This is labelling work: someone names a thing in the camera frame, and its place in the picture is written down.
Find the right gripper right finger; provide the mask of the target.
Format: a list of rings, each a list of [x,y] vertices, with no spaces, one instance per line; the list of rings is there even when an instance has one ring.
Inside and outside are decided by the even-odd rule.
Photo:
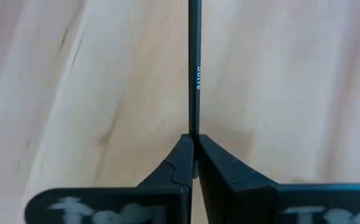
[[[360,224],[360,184],[279,184],[210,137],[199,143],[209,223]]]

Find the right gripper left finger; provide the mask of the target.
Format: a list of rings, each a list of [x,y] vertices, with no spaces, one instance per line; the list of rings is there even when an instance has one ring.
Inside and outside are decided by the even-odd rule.
[[[136,187],[57,188],[27,203],[26,223],[189,223],[194,145],[183,134]]]

